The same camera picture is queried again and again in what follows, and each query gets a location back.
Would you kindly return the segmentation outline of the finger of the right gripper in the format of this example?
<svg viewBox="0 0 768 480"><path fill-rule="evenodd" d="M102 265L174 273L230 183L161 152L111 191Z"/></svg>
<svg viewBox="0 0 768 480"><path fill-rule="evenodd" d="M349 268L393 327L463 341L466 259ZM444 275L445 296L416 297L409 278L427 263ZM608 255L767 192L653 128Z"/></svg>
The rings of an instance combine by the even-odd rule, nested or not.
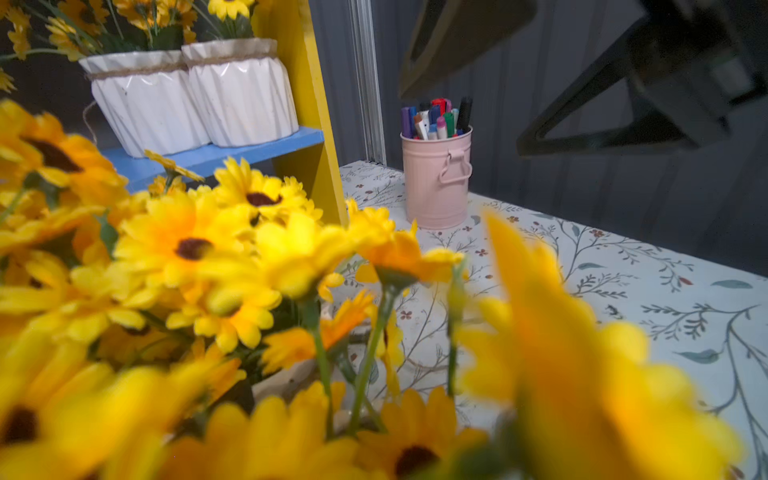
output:
<svg viewBox="0 0 768 480"><path fill-rule="evenodd" d="M398 96L415 98L524 29L533 0L425 1L398 78Z"/></svg>

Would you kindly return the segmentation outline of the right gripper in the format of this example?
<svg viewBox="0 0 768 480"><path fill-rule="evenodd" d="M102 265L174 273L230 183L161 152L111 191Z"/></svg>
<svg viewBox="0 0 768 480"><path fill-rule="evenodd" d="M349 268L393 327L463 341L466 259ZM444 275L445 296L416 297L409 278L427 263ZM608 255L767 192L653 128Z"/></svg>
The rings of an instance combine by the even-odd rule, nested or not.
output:
<svg viewBox="0 0 768 480"><path fill-rule="evenodd" d="M641 6L637 30L608 47L520 135L520 155L703 147L730 136L730 113L766 96L766 2Z"/></svg>

